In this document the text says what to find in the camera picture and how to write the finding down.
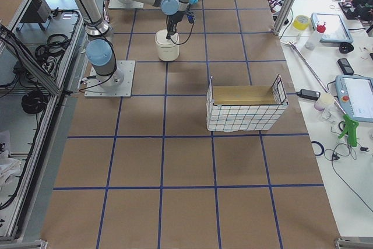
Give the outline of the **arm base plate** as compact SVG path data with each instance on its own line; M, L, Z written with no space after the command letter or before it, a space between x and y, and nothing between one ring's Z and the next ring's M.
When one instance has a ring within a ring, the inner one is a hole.
M113 10L143 9L144 4L133 0L109 0L108 8Z
M117 61L117 71L108 81L105 81L101 76L94 79L89 79L87 83L88 89L85 90L86 98L130 98L132 94L133 76L135 73L135 61Z

